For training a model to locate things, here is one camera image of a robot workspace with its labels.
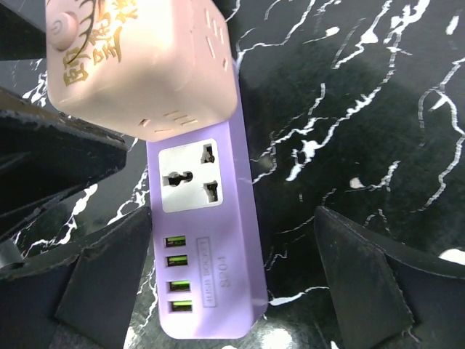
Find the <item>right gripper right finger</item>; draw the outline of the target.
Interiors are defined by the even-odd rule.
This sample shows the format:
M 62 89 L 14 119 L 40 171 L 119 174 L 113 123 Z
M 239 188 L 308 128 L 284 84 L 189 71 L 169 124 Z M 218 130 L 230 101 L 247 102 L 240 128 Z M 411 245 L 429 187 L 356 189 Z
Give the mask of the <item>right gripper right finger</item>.
M 463 348 L 464 266 L 315 210 L 315 238 L 346 348 Z

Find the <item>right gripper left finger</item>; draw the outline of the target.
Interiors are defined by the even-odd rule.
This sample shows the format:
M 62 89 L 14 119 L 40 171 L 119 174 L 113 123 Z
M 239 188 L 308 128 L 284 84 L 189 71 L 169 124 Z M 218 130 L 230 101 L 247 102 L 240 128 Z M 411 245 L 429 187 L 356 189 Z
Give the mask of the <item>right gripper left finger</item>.
M 122 348 L 151 238 L 146 206 L 1 269 L 2 348 Z

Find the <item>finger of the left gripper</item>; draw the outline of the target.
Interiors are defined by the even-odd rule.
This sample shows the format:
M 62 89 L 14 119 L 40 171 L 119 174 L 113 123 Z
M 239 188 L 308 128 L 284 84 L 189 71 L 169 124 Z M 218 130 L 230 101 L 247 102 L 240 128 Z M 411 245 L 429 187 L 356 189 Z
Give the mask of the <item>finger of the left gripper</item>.
M 121 137 L 1 89 L 1 239 L 125 165 Z

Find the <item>purple power strip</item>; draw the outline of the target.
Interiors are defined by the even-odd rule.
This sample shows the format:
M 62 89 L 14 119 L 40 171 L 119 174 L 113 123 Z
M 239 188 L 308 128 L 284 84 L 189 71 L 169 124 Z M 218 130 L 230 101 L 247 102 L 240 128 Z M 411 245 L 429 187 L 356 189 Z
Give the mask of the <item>purple power strip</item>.
M 161 328 L 178 340 L 244 337 L 268 306 L 242 107 L 147 144 Z

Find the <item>pink cube deer adapter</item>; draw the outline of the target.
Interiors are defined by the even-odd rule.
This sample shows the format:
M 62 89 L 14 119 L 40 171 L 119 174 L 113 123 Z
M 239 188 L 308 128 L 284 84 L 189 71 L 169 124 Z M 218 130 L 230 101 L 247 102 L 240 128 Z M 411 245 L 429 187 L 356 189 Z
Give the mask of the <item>pink cube deer adapter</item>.
M 212 1 L 47 1 L 50 103 L 159 141 L 226 121 L 238 106 L 227 23 Z

